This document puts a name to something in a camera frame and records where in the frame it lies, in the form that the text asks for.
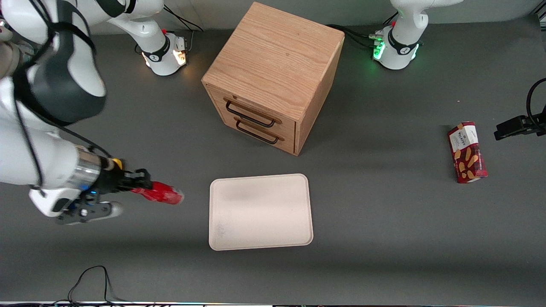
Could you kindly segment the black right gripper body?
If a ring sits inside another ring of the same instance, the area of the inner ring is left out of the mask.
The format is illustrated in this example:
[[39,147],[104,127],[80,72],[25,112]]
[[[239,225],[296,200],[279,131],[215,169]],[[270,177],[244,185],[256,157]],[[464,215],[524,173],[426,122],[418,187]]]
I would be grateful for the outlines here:
[[100,157],[101,171],[94,182],[98,194],[110,194],[128,191],[125,183],[125,160]]

